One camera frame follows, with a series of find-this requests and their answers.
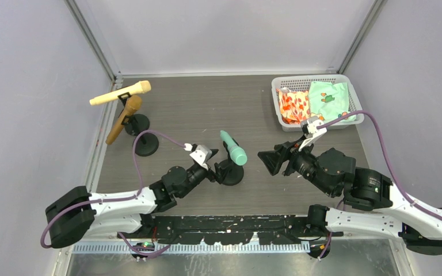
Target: orange patterned cloth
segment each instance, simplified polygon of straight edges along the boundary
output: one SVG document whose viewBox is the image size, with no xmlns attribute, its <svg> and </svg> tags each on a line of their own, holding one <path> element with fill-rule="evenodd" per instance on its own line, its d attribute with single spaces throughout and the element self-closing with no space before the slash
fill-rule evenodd
<svg viewBox="0 0 442 276">
<path fill-rule="evenodd" d="M 287 124 L 300 124 L 311 115 L 309 110 L 309 91 L 290 91 L 277 89 L 282 120 Z"/>
</svg>

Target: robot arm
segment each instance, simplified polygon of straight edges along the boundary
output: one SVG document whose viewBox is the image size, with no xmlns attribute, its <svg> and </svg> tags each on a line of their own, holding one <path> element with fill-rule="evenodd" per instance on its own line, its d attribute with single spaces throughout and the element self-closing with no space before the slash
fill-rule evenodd
<svg viewBox="0 0 442 276">
<path fill-rule="evenodd" d="M 46 209 L 49 223 L 69 206 L 81 202 L 85 204 L 55 221 L 49 230 L 51 247 L 70 246 L 87 236 L 133 233 L 141 228 L 144 215 L 164 212 L 176 206 L 176 198 L 185 197 L 206 178 L 211 182 L 223 183 L 227 171 L 235 166 L 232 162 L 225 162 L 228 164 L 224 166 L 215 164 L 213 171 L 207 161 L 218 150 L 195 144 L 186 144 L 185 150 L 190 152 L 194 165 L 187 170 L 180 166 L 172 167 L 161 180 L 144 187 L 140 193 L 137 190 L 112 194 L 88 193 L 85 186 L 70 190 Z"/>
<path fill-rule="evenodd" d="M 354 158 L 334 148 L 318 157 L 311 153 L 314 141 L 326 133 L 326 128 L 317 129 L 322 124 L 321 120 L 311 118 L 303 126 L 304 135 L 299 140 L 275 145 L 273 151 L 259 152 L 258 157 L 271 175 L 276 175 L 282 164 L 289 161 L 283 175 L 297 172 L 327 196 L 343 194 L 346 205 L 381 214 L 351 213 L 312 205 L 308 213 L 310 224 L 326 232 L 351 231 L 402 239 L 412 251 L 441 255 L 442 221 L 405 200 L 390 178 L 374 170 L 356 167 Z M 421 201 L 419 205 L 442 216 L 442 208 Z"/>
</svg>

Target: microphone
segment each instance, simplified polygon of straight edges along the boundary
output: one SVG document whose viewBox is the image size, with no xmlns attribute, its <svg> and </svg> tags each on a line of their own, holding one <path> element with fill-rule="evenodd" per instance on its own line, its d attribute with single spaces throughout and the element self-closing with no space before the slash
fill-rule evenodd
<svg viewBox="0 0 442 276">
<path fill-rule="evenodd" d="M 231 138 L 226 131 L 221 131 L 221 139 L 226 143 L 230 158 L 238 166 L 243 166 L 248 161 L 245 151 Z"/>
<path fill-rule="evenodd" d="M 106 144 L 111 145 L 116 140 L 117 136 L 124 128 L 123 122 L 127 123 L 129 121 L 129 118 L 126 118 L 125 120 L 124 117 L 126 116 L 130 117 L 133 114 L 135 114 L 135 112 L 137 112 L 138 109 L 140 109 L 141 105 L 142 105 L 142 99 L 137 95 L 131 96 L 126 101 L 123 111 L 119 115 L 119 118 L 116 120 L 114 126 L 111 128 L 111 131 L 108 134 L 108 137 L 106 138 Z"/>
<path fill-rule="evenodd" d="M 151 90 L 150 82 L 147 80 L 142 80 L 134 85 L 118 89 L 113 92 L 109 92 L 107 94 L 97 96 L 89 101 L 90 105 L 102 105 L 110 101 L 114 101 L 117 99 L 117 96 L 129 93 L 130 95 L 134 94 L 143 94 Z"/>
</svg>

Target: white plastic basket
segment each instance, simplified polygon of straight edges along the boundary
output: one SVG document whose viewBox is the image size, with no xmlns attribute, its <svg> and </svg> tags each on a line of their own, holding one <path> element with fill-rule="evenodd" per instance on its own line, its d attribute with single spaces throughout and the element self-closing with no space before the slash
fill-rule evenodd
<svg viewBox="0 0 442 276">
<path fill-rule="evenodd" d="M 287 124 L 282 120 L 282 116 L 280 115 L 279 108 L 279 95 L 277 94 L 276 89 L 281 89 L 283 87 L 287 87 L 290 90 L 309 90 L 311 86 L 311 82 L 331 82 L 331 83 L 342 83 L 346 82 L 348 84 L 348 94 L 350 100 L 349 111 L 361 110 L 360 101 L 358 100 L 357 94 L 355 93 L 355 88 L 353 88 L 350 79 L 344 75 L 331 74 L 331 75 L 305 75 L 305 76 L 283 76 L 279 78 L 275 78 L 272 81 L 272 96 L 273 96 L 273 105 L 275 107 L 275 112 L 277 113 L 277 117 L 279 118 L 279 123 L 282 125 L 282 130 L 290 132 L 290 131 L 302 131 L 300 125 L 291 125 Z M 363 122 L 363 114 L 358 114 L 357 119 L 351 122 L 337 122 L 336 124 L 328 127 L 328 129 L 342 129 L 346 128 L 349 125 L 356 125 Z"/>
</svg>

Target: black stand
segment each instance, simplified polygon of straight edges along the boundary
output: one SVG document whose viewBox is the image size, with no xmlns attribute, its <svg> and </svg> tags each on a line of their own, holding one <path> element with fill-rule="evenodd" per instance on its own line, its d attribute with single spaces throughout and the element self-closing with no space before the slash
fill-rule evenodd
<svg viewBox="0 0 442 276">
<path fill-rule="evenodd" d="M 234 186 L 241 182 L 245 176 L 245 170 L 242 166 L 238 166 L 231 160 L 228 146 L 223 142 L 223 146 L 228 152 L 228 158 L 221 161 L 219 164 L 214 164 L 216 174 L 220 174 L 220 183 L 226 186 Z"/>
<path fill-rule="evenodd" d="M 117 96 L 123 106 L 126 105 L 126 101 L 131 94 L 126 92 L 124 94 Z M 127 122 L 123 122 L 124 129 L 126 133 L 131 136 L 137 136 L 141 132 L 149 129 L 150 120 L 148 117 L 142 114 L 133 114 L 133 116 L 125 117 L 128 118 Z M 135 153 L 139 156 L 150 156 L 155 153 L 158 149 L 158 138 L 152 133 L 143 134 L 138 142 L 136 143 Z"/>
</svg>

